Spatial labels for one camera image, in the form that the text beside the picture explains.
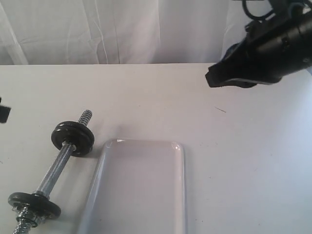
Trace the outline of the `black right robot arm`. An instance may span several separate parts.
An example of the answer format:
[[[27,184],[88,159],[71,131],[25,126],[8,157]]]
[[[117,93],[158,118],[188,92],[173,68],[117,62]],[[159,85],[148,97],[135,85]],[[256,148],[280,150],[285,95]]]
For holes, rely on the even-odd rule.
[[[268,13],[255,16],[242,1],[243,11],[252,21],[245,26],[245,38],[208,68],[205,78],[211,88],[271,85],[312,66],[312,12],[304,12],[305,7],[311,8],[311,1],[269,3],[272,9]]]

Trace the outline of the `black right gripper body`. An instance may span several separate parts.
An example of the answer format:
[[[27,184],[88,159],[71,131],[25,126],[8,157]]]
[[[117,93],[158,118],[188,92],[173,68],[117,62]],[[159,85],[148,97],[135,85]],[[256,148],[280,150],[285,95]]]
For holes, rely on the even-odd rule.
[[[249,79],[274,84],[291,73],[312,65],[312,16],[302,14],[284,19],[273,17],[245,27]]]

